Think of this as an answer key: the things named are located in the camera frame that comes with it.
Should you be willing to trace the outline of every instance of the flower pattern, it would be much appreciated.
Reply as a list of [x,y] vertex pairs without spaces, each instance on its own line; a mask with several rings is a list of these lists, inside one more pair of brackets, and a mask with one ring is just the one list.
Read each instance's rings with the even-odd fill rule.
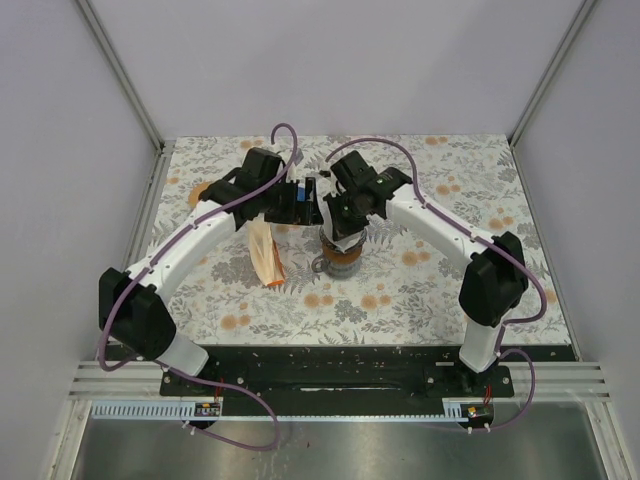
[[[301,137],[300,176],[318,175],[325,156],[355,137]],[[569,343],[553,281],[504,135],[391,135],[411,151],[425,194],[492,234],[516,233],[527,265],[546,289],[549,310],[535,323],[507,329],[506,343]],[[149,249],[189,214],[189,197],[241,164],[264,137],[182,137],[176,142]],[[290,146],[290,138],[281,144]],[[357,145],[378,170],[409,171],[390,146]],[[348,280],[311,270],[321,253],[318,227],[273,229],[286,282],[260,284],[247,249],[247,231],[236,232],[202,259],[178,288],[169,310],[180,331],[201,344],[458,344],[466,320],[458,305],[462,272],[425,239],[380,218],[371,219],[362,266]],[[515,316],[539,308],[533,288]]]

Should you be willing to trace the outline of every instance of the floor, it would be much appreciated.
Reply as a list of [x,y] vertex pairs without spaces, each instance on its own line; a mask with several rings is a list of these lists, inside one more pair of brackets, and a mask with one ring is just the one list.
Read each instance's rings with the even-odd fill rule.
[[[324,157],[354,137],[301,137],[301,175],[326,168]],[[507,330],[507,344],[570,342],[536,228],[504,135],[388,136],[416,157],[420,186],[437,202],[492,233],[510,230],[525,248],[529,268],[549,300],[546,316]],[[263,137],[183,137],[176,142],[149,248],[184,221],[189,194],[241,164]],[[283,143],[289,145],[288,138]],[[409,171],[391,147],[357,149],[376,169]],[[457,296],[462,273],[423,239],[373,219],[362,268],[349,280],[314,273],[318,227],[277,226],[274,237],[287,280],[267,288],[258,281],[242,229],[193,269],[169,308],[178,328],[201,344],[460,344],[465,317]],[[516,316],[539,307],[533,288]]]
[[[501,404],[497,421],[517,408]],[[254,444],[270,442],[273,433],[267,422],[212,429]],[[607,478],[575,404],[534,404],[516,428],[490,435],[411,423],[288,423],[280,448],[265,453],[192,437],[179,422],[90,420],[78,459],[78,480]]]

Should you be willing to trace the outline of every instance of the wall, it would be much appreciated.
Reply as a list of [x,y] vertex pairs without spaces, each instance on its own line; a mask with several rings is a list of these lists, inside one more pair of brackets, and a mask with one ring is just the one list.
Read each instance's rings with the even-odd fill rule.
[[70,0],[0,2],[0,465],[34,479],[153,155]]
[[165,138],[510,132],[581,0],[94,0]]
[[640,2],[602,2],[517,151],[587,359],[602,363],[636,463]]

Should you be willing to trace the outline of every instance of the gray wall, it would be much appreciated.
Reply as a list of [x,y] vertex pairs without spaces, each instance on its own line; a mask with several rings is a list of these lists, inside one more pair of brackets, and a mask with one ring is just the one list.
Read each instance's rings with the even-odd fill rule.
[[166,138],[509,132],[581,0],[94,0]]
[[640,458],[640,2],[597,7],[518,153],[570,320]]
[[0,465],[37,478],[153,155],[70,0],[0,2]]

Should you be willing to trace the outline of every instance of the floral tablecloth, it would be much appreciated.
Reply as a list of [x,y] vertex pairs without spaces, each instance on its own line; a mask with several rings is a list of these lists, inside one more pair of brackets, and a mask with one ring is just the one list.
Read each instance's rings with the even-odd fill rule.
[[[355,137],[301,137],[298,172],[313,174],[325,156]],[[420,186],[443,206],[477,226],[500,234],[511,230],[525,248],[527,265],[540,278],[549,311],[540,321],[510,327],[506,343],[563,344],[569,335],[540,241],[504,135],[392,135],[418,162]],[[182,137],[176,142],[153,227],[150,249],[190,212],[194,187],[242,163],[264,137]],[[284,137],[281,144],[290,145]],[[358,145],[376,169],[408,172],[392,147]],[[458,306],[462,273],[426,241],[391,222],[373,219],[362,267],[349,280],[314,273],[320,254],[318,227],[274,228],[287,280],[260,284],[247,249],[247,230],[236,232],[193,269],[171,299],[180,331],[201,344],[456,344],[464,338]],[[516,316],[539,307],[529,288]]]

